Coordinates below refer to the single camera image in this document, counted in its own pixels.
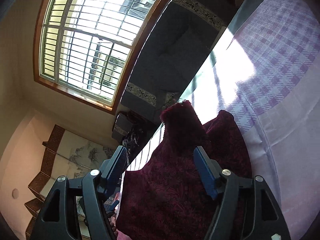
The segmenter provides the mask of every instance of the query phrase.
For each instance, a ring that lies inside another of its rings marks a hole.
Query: wooden window frame
[[[77,100],[81,103],[84,103],[86,105],[95,107],[96,109],[102,110],[104,112],[107,112],[109,114],[115,115],[116,110],[118,108],[118,105],[120,103],[120,100],[122,98],[122,95],[124,93],[124,90],[127,86],[127,83],[129,81],[129,78],[131,76],[132,70],[134,68],[134,65],[137,62],[137,59],[139,57],[139,54],[141,50],[143,49],[143,46],[150,35],[152,29],[156,25],[158,19],[162,15],[164,9],[167,7],[171,0],[156,0],[153,4],[152,8],[147,14],[146,19],[143,21],[143,24],[132,44],[132,49],[130,54],[128,55],[127,61],[124,65],[123,74],[119,80],[116,92],[115,92],[115,98],[113,100],[112,106],[106,106],[105,104],[100,104],[98,101],[92,99],[89,101],[82,99],[80,97],[77,97],[77,92],[63,87],[59,84],[56,84],[48,79],[45,79],[40,76],[39,73],[39,57],[40,57],[40,42],[41,42],[41,33],[42,33],[42,27],[43,22],[45,18],[45,13],[47,10],[47,6],[50,2],[50,0],[42,0],[40,10],[38,13],[38,17],[36,20],[36,27],[35,27],[35,35],[34,35],[34,42],[33,42],[33,76],[34,81],[44,85],[45,87],[48,87],[58,93],[61,93],[62,95],[65,95],[67,97],[70,97],[74,100]]]

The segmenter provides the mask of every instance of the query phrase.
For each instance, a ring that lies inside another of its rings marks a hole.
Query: window
[[[53,83],[111,110],[134,41],[156,1],[48,0],[38,20],[38,76],[46,86]]]

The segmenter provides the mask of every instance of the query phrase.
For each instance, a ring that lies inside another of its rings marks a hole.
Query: floral patterned trim
[[[123,130],[121,127],[115,125],[114,129],[113,130],[116,130],[118,133],[120,133],[122,136],[125,136],[128,134],[128,132],[126,132],[125,130]]]
[[[156,96],[153,94],[145,91],[144,89],[136,86],[135,84],[132,84],[128,82],[128,85],[125,89],[129,93],[137,96],[138,98],[141,98],[142,100],[146,101],[147,103],[151,104],[152,106],[156,106]]]
[[[222,26],[226,26],[217,15],[196,0],[173,0],[173,2],[198,15],[218,31]]]

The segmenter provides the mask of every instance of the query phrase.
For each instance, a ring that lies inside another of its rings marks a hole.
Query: maroon garment
[[[139,171],[126,171],[117,228],[132,240],[202,240],[217,200],[209,197],[193,161],[203,146],[223,169],[251,178],[247,148],[232,114],[221,110],[202,125],[189,101],[165,110],[164,139]],[[243,222],[238,206],[233,239]]]

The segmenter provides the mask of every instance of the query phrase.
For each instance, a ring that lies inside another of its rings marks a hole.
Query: metal screw
[[[231,171],[229,171],[227,169],[224,169],[224,170],[222,170],[222,174],[226,175],[226,176],[229,176],[229,175],[231,175]]]
[[[273,236],[271,236],[271,240],[281,240],[281,235],[274,234]]]
[[[92,175],[92,176],[97,176],[98,174],[99,174],[99,170],[92,170],[92,171],[90,171],[90,175]]]
[[[256,176],[256,181],[258,181],[258,182],[263,182],[263,177],[261,177],[261,176]]]
[[[63,182],[63,181],[65,181],[66,180],[66,177],[65,176],[60,176],[60,177],[58,177],[58,181],[59,182]]]

